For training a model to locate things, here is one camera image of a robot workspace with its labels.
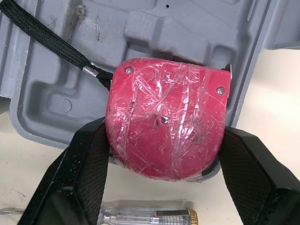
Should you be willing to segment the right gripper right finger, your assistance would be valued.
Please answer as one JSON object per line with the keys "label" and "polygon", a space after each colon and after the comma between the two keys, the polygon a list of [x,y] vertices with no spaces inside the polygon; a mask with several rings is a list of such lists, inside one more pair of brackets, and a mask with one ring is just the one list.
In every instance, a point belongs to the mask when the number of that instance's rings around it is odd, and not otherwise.
{"label": "right gripper right finger", "polygon": [[227,127],[218,156],[243,224],[300,223],[300,181],[257,136]]}

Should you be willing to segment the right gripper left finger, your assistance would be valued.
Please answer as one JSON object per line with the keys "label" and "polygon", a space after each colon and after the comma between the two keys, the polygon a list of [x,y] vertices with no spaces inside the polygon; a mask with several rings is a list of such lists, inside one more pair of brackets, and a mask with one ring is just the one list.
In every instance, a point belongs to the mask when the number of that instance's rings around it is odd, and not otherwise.
{"label": "right gripper left finger", "polygon": [[80,128],[46,170],[20,225],[95,225],[103,199],[110,147],[105,119]]}

